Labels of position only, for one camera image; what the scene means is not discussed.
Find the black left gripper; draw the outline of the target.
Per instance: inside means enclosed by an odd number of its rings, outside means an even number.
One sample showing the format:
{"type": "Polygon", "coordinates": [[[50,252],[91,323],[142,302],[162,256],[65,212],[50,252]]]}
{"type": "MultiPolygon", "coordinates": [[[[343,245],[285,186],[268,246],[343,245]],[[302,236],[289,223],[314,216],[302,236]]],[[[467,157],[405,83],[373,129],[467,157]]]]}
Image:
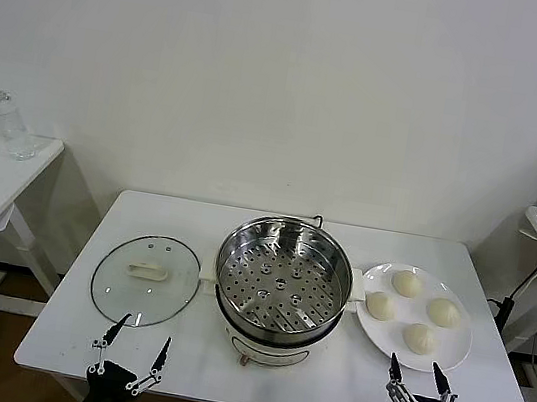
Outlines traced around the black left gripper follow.
{"type": "Polygon", "coordinates": [[[160,353],[151,365],[148,374],[142,378],[117,363],[106,360],[106,351],[112,345],[118,333],[131,317],[126,313],[116,324],[111,326],[100,338],[91,343],[97,352],[97,362],[89,365],[86,370],[88,382],[87,396],[82,402],[126,402],[136,398],[136,394],[144,393],[147,389],[162,381],[163,369],[168,356],[171,338],[164,343],[160,353]]]}

